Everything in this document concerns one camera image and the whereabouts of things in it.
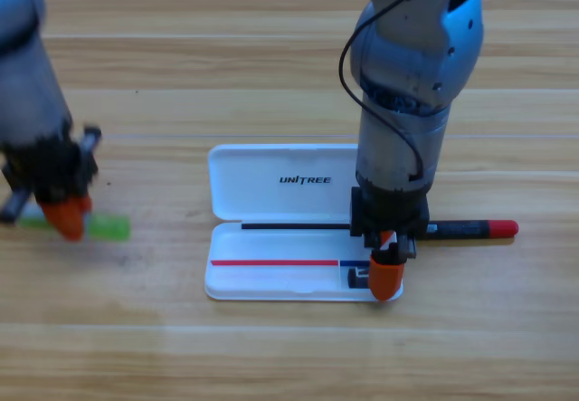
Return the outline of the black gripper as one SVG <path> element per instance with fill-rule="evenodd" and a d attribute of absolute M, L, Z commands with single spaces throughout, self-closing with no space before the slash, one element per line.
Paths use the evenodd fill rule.
<path fill-rule="evenodd" d="M 372 251 L 369 290 L 377 301 L 389 301 L 401 290 L 404 263 L 399 259 L 416 257 L 416 240 L 425 235 L 428 223 L 422 190 L 351 189 L 350 235 L 363 237 L 364 247 Z"/>
<path fill-rule="evenodd" d="M 29 200 L 38 197 L 43 202 L 58 202 L 41 203 L 41 209 L 64 239 L 78 242 L 82 238 L 84 216 L 92 211 L 88 193 L 99 171 L 94 151 L 102 132 L 97 126 L 87 125 L 82 138 L 74 140 L 70 128 L 64 126 L 64 138 L 41 138 L 31 147 L 6 152 L 1 171 L 10 195 L 1 204 L 2 224 L 15 224 Z"/>

